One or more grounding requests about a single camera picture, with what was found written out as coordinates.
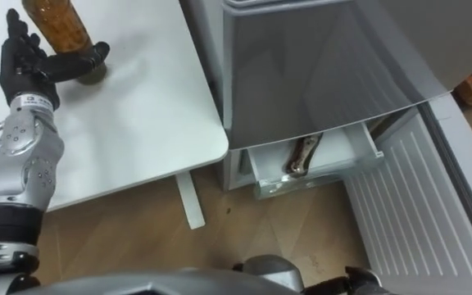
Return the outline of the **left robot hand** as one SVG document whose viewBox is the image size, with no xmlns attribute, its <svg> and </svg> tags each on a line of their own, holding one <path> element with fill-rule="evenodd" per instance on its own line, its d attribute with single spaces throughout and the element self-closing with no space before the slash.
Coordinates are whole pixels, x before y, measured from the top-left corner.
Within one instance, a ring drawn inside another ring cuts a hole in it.
<svg viewBox="0 0 472 295">
<path fill-rule="evenodd" d="M 60 106 L 56 84 L 91 73 L 103 64 L 110 45 L 98 42 L 82 53 L 47 55 L 40 37 L 30 33 L 19 13 L 10 8 L 6 14 L 7 39 L 1 46 L 0 86 L 7 104 L 21 94 L 38 94 L 53 109 Z"/>
</svg>

